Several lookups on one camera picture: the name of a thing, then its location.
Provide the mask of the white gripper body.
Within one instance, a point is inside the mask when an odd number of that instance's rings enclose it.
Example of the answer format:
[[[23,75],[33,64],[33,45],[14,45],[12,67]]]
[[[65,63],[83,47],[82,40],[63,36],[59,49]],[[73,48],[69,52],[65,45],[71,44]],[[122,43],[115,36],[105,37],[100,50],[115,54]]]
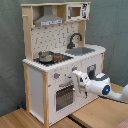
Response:
[[[74,70],[72,72],[72,80],[74,83],[76,95],[82,96],[86,91],[86,84],[89,81],[88,74],[82,71]]]

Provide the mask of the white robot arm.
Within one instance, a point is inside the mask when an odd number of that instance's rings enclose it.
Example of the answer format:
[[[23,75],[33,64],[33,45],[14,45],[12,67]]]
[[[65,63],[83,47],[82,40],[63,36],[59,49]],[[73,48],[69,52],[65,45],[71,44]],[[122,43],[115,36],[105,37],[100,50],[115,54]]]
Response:
[[[72,80],[78,96],[81,92],[88,92],[105,99],[128,104],[128,84],[123,88],[122,93],[115,93],[111,89],[110,78],[104,73],[99,73],[90,79],[87,73],[74,70]]]

